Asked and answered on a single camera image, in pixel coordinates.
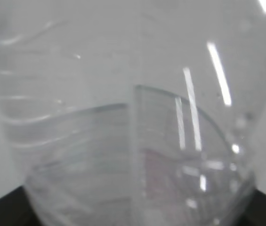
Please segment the dark table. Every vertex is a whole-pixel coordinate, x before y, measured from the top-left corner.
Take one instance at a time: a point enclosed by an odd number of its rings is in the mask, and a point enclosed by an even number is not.
[[[23,188],[0,199],[0,226],[41,226]],[[266,195],[256,191],[237,226],[266,226]]]

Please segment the transparent plastic cup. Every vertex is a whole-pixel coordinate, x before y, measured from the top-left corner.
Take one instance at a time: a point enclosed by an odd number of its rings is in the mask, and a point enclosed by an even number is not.
[[[262,2],[0,0],[1,121],[45,226],[234,224],[264,159]]]

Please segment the black surface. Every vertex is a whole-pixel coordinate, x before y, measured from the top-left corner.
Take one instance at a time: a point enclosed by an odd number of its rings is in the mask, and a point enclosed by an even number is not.
[[[23,188],[0,199],[0,226],[41,226]],[[266,226],[266,195],[256,191],[237,226]]]

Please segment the clear plastic container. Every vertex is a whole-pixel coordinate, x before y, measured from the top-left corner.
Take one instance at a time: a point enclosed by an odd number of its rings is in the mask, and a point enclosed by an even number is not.
[[[45,226],[231,226],[255,188],[266,1],[0,0],[0,114]]]

